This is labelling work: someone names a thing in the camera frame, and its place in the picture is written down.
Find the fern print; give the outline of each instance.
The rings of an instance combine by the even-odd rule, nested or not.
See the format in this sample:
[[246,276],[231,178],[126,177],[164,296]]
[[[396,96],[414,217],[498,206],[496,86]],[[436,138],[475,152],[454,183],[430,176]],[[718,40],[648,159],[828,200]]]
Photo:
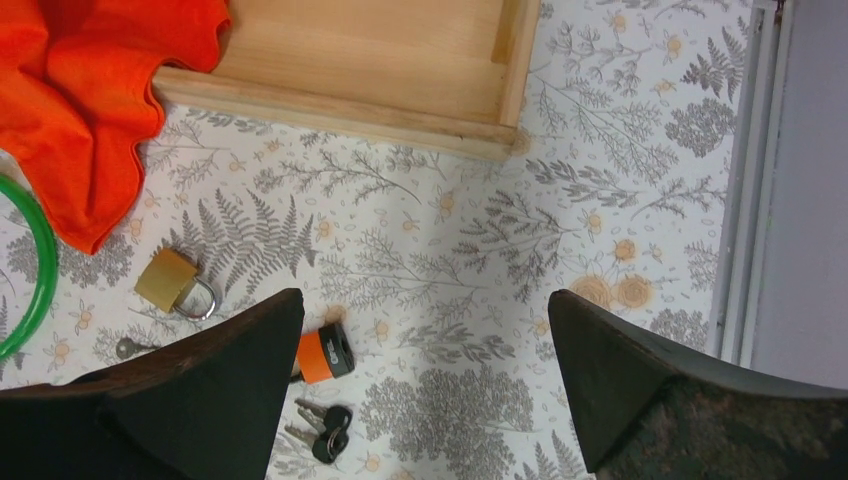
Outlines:
[[377,309],[384,302],[394,302],[404,311],[426,308],[442,324],[471,316],[475,294],[483,287],[462,280],[462,265],[456,259],[400,253],[378,229],[364,232],[357,243],[360,252],[354,264],[336,254],[319,260],[325,298],[358,310]]
[[[651,51],[651,47],[634,49],[621,43],[617,36],[604,42],[597,28],[586,26],[575,30],[568,22],[562,22],[556,35],[547,43],[553,54],[565,56],[565,71],[583,74],[599,84],[606,84],[613,91],[625,97],[635,97],[642,79],[637,75],[639,60]],[[614,68],[610,75],[605,69],[616,61],[622,61],[620,68]]]
[[383,160],[375,159],[367,152],[354,150],[349,162],[342,162],[335,153],[321,149],[321,165],[311,167],[302,162],[294,160],[280,161],[280,173],[271,168],[263,169],[254,177],[253,182],[262,193],[269,193],[274,189],[285,185],[287,180],[293,180],[299,191],[308,191],[316,182],[321,183],[321,193],[331,198],[336,188],[357,184],[358,188],[354,194],[353,202],[359,205],[376,193],[387,193],[393,190],[401,190],[421,204],[421,200],[411,190],[403,185],[390,180],[384,173],[384,164],[397,168],[399,160],[396,159],[394,151]]
[[[538,75],[536,78],[542,83],[537,106],[549,133],[575,129],[584,141],[601,143],[620,173],[638,176],[651,185],[680,161],[667,145],[648,143],[661,123],[660,110],[651,102],[613,107],[609,94],[591,88],[585,79],[567,80],[555,87]],[[571,103],[570,115],[562,112],[553,94]]]
[[210,112],[199,108],[189,108],[186,118],[193,118],[198,122],[206,122],[215,128],[223,128],[233,125],[239,133],[253,133],[257,136],[268,135],[273,132],[271,122],[257,120],[255,118],[244,118],[222,112]]
[[300,143],[306,148],[312,148],[316,145],[326,145],[334,138],[339,136],[330,132],[308,132],[300,136]]
[[[168,171],[168,178],[174,188],[181,192],[202,182],[218,169],[217,154],[229,148],[204,145],[200,136],[200,125],[193,120],[167,121],[159,136],[147,142],[141,150],[145,169],[148,172],[167,170],[181,152],[196,151],[201,154],[199,158],[180,162],[176,168]],[[230,153],[230,156],[238,161],[234,154]]]
[[[9,336],[8,330],[8,322],[9,322],[9,309],[6,305],[6,296],[2,296],[2,303],[0,303],[0,342],[6,340]],[[15,352],[11,357],[4,358],[0,360],[0,382],[3,381],[3,374],[6,371],[6,366],[14,364],[15,367],[20,370],[24,368],[24,356],[26,356],[23,352]]]
[[194,260],[206,278],[223,282],[225,293],[246,279],[247,293],[253,294],[265,279],[283,269],[297,278],[302,260],[315,266],[313,216],[301,226],[293,196],[289,196],[288,213],[280,219],[264,200],[250,191],[248,195],[252,214],[240,198],[227,198],[216,190],[213,207],[198,202],[199,223],[184,211],[182,233],[171,229],[170,238],[162,240],[163,247]]
[[712,186],[712,177],[706,176],[689,186],[683,178],[675,178],[660,189],[660,198],[636,210],[630,217],[635,219],[645,210],[666,211],[686,218],[684,205],[697,205],[702,211],[709,212],[716,203],[724,205],[726,191]]
[[619,187],[620,178],[610,170],[590,166],[575,169],[562,160],[527,160],[527,171],[542,185],[564,183],[562,189],[574,203],[600,201],[604,207],[626,208],[636,205],[643,193]]
[[548,273],[559,266],[565,228],[551,212],[531,207],[519,193],[497,190],[489,197],[488,218],[474,218],[463,227],[463,240],[453,252],[465,257],[465,266],[482,273],[493,258],[507,264],[507,276],[517,287],[513,298],[527,303]]
[[692,288],[700,292],[712,291],[718,270],[718,253],[701,240],[686,245],[683,252],[689,257]]
[[[595,0],[597,5],[622,4],[624,8],[651,10],[658,9],[654,19],[660,18],[664,13],[680,12],[694,15],[698,18],[707,18],[709,7],[719,7],[722,12],[730,10],[733,0]],[[737,0],[745,5],[748,0]]]
[[399,336],[398,349],[416,349],[428,363],[455,364],[463,357],[485,364],[497,358],[515,358],[515,348],[498,335],[486,335],[475,341],[474,334],[461,324],[436,328],[433,325],[412,327]]
[[726,85],[727,98],[732,103],[733,96],[739,86],[742,85],[746,51],[742,41],[734,37],[727,27],[722,27],[721,36],[727,53],[719,49],[712,37],[708,38],[709,59],[698,54],[698,62],[689,64],[689,70],[686,71],[680,81],[691,85],[700,85],[704,90],[712,90],[715,96],[719,98],[721,98],[721,91]]
[[589,480],[594,475],[586,473],[580,456],[551,432],[556,453],[556,463],[548,457],[542,444],[536,442],[536,468],[524,464],[524,476],[516,473],[515,480]]

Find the wooden box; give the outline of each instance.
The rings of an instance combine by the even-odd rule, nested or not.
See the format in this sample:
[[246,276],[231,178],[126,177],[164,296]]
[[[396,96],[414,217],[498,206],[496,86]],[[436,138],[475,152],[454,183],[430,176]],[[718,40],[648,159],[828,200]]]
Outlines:
[[539,0],[232,0],[211,74],[163,67],[163,100],[504,161]]

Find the black key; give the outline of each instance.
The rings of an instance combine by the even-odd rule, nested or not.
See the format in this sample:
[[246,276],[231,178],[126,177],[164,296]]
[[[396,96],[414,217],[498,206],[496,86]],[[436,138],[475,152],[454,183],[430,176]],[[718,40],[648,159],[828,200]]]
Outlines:
[[312,443],[312,456],[319,462],[330,465],[347,448],[349,441],[347,432],[341,428],[324,432]]
[[312,443],[312,456],[325,465],[335,462],[337,456],[337,454],[330,451],[328,445],[329,439],[329,435],[321,435]]
[[347,430],[350,426],[350,421],[353,419],[353,412],[341,405],[333,405],[324,413],[324,428],[326,432],[332,432],[335,429]]

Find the silver key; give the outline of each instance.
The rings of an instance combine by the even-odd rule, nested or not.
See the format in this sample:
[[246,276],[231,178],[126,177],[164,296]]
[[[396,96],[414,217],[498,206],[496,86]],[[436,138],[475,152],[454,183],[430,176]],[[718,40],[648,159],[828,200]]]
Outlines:
[[318,432],[318,435],[321,435],[327,429],[324,426],[324,417],[318,417],[313,411],[307,410],[305,408],[298,408],[297,413],[301,417],[303,417],[303,419],[306,420],[309,425],[312,425],[312,428],[314,428]]
[[327,415],[327,409],[326,408],[324,408],[320,405],[316,405],[316,404],[314,404],[314,403],[312,403],[308,400],[298,398],[297,400],[294,401],[294,403],[295,403],[295,405],[297,405],[300,408],[305,408],[306,410],[309,410],[317,418],[323,419]]
[[292,437],[305,443],[310,449],[312,449],[312,446],[315,445],[315,441],[318,440],[317,434],[313,432],[305,432],[299,428],[294,428],[291,425],[286,425],[283,429]]

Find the orange lock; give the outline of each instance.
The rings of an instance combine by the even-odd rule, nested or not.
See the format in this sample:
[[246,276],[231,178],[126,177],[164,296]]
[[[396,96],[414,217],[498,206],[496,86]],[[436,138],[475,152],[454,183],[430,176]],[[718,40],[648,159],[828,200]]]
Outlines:
[[341,324],[325,325],[300,337],[292,381],[318,383],[347,375],[354,367],[353,353]]

